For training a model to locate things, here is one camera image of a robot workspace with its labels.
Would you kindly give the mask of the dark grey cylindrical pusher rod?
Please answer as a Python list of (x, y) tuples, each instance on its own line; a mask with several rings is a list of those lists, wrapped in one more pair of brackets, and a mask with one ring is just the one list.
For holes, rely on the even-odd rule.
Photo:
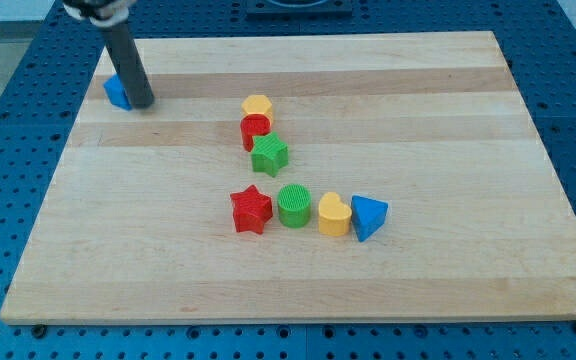
[(153, 105), (155, 97), (127, 21), (103, 27), (101, 34), (131, 107)]

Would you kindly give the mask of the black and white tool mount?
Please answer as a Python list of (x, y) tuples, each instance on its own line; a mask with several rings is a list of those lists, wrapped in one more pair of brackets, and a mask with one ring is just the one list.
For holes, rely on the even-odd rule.
[(97, 27), (112, 27), (128, 19), (136, 0), (63, 0), (68, 15), (78, 21), (89, 20)]

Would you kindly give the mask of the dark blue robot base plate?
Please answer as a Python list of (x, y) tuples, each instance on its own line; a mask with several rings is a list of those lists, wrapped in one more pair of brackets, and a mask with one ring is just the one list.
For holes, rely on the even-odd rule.
[(352, 0), (245, 0), (248, 18), (308, 17), (319, 15), (349, 16)]

